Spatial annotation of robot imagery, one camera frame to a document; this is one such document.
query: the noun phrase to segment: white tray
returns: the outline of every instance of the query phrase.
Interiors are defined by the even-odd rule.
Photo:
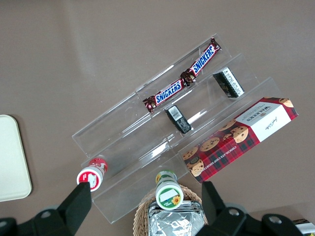
[[[0,202],[27,197],[32,190],[18,124],[0,115]]]

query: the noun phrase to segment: brown table surface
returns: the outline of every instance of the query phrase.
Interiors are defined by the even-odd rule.
[[[0,217],[61,203],[86,158],[71,136],[218,33],[300,116],[212,182],[256,218],[314,222],[314,12],[314,1],[1,1],[0,114],[19,123],[32,192],[0,203]],[[200,195],[190,175],[180,183]],[[132,235],[134,213],[110,225],[93,206],[77,235]]]

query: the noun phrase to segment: snickers bar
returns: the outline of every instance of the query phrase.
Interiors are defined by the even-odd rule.
[[[181,74],[181,78],[189,85],[195,82],[196,77],[201,70],[208,64],[208,62],[221,50],[220,45],[215,41],[215,38],[211,38],[209,46],[202,52],[200,57],[192,64],[190,68]]]
[[[146,108],[149,112],[153,112],[153,109],[171,98],[175,94],[179,93],[185,87],[195,82],[195,78],[206,66],[206,64],[218,53],[221,49],[219,44],[215,41],[214,37],[211,38],[209,46],[203,51],[200,57],[194,62],[194,64],[184,71],[178,80],[167,86],[156,95],[148,97],[143,100]]]
[[[148,111],[153,112],[155,107],[159,106],[167,99],[182,91],[186,86],[187,85],[183,79],[178,79],[171,85],[158,92],[156,95],[144,99],[143,102],[146,105]]]

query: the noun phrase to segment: chocolate chip cookie box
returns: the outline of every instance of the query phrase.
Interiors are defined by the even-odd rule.
[[[200,183],[298,116],[286,98],[264,97],[183,155]]]

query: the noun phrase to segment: silver foil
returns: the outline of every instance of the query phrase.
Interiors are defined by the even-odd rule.
[[[195,236],[204,225],[199,202],[183,201],[175,210],[163,210],[156,202],[148,208],[149,236]]]

